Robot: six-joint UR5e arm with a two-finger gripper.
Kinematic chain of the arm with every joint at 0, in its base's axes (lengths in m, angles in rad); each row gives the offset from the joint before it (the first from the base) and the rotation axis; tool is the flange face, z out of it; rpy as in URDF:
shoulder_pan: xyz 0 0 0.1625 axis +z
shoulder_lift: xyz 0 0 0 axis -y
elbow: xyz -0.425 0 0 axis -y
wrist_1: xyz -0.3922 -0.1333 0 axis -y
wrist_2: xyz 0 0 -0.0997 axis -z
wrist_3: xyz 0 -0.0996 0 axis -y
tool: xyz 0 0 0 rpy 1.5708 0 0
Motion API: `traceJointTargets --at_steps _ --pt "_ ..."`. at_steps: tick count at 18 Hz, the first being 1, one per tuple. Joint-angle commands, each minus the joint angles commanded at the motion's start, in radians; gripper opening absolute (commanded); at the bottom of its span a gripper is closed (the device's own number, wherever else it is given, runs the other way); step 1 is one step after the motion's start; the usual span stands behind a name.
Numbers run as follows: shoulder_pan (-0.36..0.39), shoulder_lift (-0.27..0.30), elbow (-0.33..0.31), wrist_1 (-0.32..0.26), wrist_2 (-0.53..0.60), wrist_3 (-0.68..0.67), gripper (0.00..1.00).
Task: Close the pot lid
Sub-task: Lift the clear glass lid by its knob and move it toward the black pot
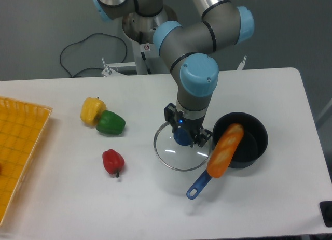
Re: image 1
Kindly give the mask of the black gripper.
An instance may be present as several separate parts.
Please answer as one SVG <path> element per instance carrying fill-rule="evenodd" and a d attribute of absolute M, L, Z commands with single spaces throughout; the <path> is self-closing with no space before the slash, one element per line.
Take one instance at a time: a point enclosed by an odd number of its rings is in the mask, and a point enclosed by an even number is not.
<path fill-rule="evenodd" d="M 164 108 L 164 118 L 172 127 L 172 133 L 175 133 L 179 128 L 183 128 L 191 137 L 191 147 L 198 145 L 203 147 L 211 138 L 212 132 L 203 128 L 203 121 L 205 117 L 191 120 L 186 118 L 175 119 L 176 107 L 173 103 L 169 103 Z"/>

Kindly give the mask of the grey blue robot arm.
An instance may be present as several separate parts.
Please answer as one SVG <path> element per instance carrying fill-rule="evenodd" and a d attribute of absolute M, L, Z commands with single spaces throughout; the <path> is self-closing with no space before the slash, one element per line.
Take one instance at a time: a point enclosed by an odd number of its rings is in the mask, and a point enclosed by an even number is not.
<path fill-rule="evenodd" d="M 178 92 L 176 103 L 164 109 L 165 121 L 173 133 L 182 129 L 180 144 L 204 146 L 212 134 L 202 124 L 219 72 L 210 54 L 252 36 L 251 12 L 230 0 L 193 0 L 201 20 L 183 27 L 163 0 L 93 2 L 104 20 L 122 19 L 138 74 L 170 72 Z"/>

